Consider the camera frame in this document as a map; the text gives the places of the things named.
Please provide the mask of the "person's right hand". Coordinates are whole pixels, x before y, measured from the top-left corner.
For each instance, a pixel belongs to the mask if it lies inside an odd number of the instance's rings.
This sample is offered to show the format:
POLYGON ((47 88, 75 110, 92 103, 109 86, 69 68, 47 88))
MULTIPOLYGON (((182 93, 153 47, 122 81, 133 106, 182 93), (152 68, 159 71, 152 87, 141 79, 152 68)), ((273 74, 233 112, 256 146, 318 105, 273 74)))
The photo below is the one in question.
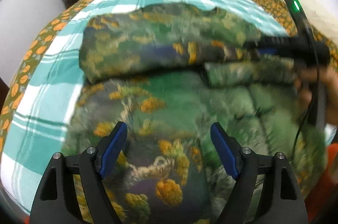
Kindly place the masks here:
MULTIPOLYGON (((325 86, 327 93, 325 121, 330 125, 337 126, 337 72, 331 67, 320 66, 319 80, 325 86)), ((303 83, 315 83, 316 81, 316 68, 299 70, 294 86, 297 90, 298 102, 304 109, 311 102, 312 92, 309 88, 303 87, 303 83)))

